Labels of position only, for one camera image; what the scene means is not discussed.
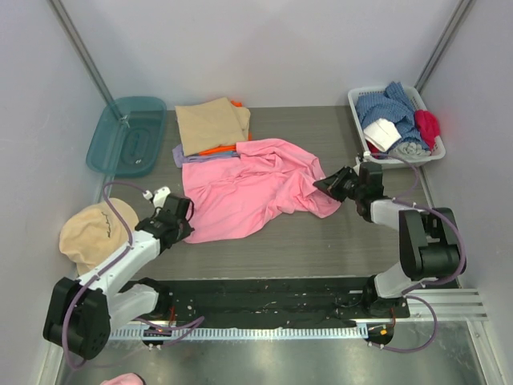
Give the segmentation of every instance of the orange folded cloth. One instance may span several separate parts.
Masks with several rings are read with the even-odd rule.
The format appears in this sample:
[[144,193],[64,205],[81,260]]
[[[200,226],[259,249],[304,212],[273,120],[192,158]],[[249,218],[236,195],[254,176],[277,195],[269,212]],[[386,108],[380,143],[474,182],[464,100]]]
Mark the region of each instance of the orange folded cloth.
[[[251,140],[252,139],[252,136],[251,136],[251,132],[248,134],[248,140]],[[201,151],[199,154],[204,156],[204,155],[212,155],[212,154],[217,154],[218,152],[226,152],[226,151],[237,151],[236,150],[236,146],[233,145],[233,146],[219,146],[219,147],[216,147],[216,148],[211,148],[210,150],[205,150],[205,151]]]

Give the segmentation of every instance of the white wall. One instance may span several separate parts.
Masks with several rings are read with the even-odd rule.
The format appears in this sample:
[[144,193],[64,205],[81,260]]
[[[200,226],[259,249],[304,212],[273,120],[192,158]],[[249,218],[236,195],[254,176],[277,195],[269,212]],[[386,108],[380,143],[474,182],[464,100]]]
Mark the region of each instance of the white wall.
[[476,2],[423,99],[440,119],[446,158],[426,167],[437,205],[454,209],[479,288],[513,367],[513,2]]
[[347,104],[413,85],[457,0],[64,0],[114,97]]
[[85,156],[103,100],[43,0],[0,5],[0,383],[35,384],[63,223],[95,199]]

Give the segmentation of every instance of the gray floor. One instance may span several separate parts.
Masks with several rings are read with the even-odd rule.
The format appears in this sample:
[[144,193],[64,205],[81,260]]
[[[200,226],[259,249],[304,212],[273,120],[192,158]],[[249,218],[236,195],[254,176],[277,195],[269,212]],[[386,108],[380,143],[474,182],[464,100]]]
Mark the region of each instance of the gray floor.
[[[250,130],[254,140],[282,138],[315,154],[325,174],[354,166],[360,151],[348,107],[252,108]],[[131,180],[149,189],[164,185],[182,193],[181,170],[172,159],[180,142],[174,112],[153,172]],[[408,189],[414,181],[409,169],[385,170],[385,193]],[[152,213],[130,188],[114,187],[112,197],[130,204],[139,217]],[[426,203],[420,187],[411,198]],[[347,201],[331,217],[310,213],[282,214],[261,231],[245,239],[197,245],[174,245],[141,269],[136,278],[254,278],[370,275],[388,269],[398,260],[398,235],[393,230],[363,221],[354,203]]]
[[[432,330],[431,322],[398,324],[392,345],[417,347]],[[148,385],[486,384],[465,322],[442,322],[428,349],[408,355],[369,348],[361,339],[182,342],[162,351],[134,351],[141,346],[109,342],[72,376],[62,365],[56,383],[97,385],[136,372]],[[94,367],[109,363],[119,365]]]

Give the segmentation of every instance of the beige cloth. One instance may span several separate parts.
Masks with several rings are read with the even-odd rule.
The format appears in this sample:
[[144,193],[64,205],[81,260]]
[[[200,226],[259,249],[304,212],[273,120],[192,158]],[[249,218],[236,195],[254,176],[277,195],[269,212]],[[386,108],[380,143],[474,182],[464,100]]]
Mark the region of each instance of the beige cloth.
[[[133,231],[139,219],[132,207],[111,198],[115,209]],[[59,249],[77,264],[79,275],[105,261],[128,240],[127,231],[105,202],[86,207],[61,229]]]
[[197,106],[176,106],[184,155],[248,140],[249,109],[235,107],[228,98]]

